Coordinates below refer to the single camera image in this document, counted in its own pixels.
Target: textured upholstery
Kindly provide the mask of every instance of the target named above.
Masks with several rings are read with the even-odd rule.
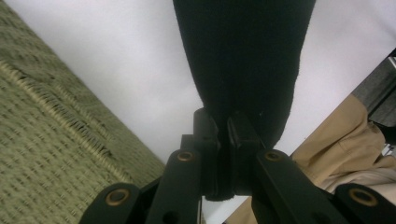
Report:
[[[0,1],[0,223],[77,223],[161,162]]]

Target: tan pants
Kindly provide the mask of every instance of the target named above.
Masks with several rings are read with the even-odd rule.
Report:
[[[364,105],[349,95],[291,155],[317,186],[328,178],[376,168],[396,167],[396,159],[383,157],[385,139],[367,122]],[[228,224],[257,223],[246,200],[228,219]]]

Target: white table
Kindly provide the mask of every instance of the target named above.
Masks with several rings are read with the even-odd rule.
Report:
[[[171,0],[6,0],[162,161],[202,107]],[[290,118],[290,154],[396,47],[394,0],[317,1]],[[204,202],[220,224],[245,200]]]

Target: dark garment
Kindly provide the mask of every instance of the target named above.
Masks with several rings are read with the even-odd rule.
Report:
[[[219,176],[227,176],[230,165],[227,118],[232,112],[247,115],[267,148],[279,140],[314,4],[313,0],[174,1],[195,85],[219,127],[219,162],[224,164]],[[225,194],[219,198],[231,196]]]

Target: beige cloth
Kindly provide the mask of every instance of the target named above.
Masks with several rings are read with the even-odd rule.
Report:
[[[396,203],[396,158],[381,155],[384,144],[384,135],[367,122],[364,105],[349,95],[291,157],[315,185],[329,192],[340,184],[358,183]],[[257,223],[250,205],[246,200],[226,222]]]

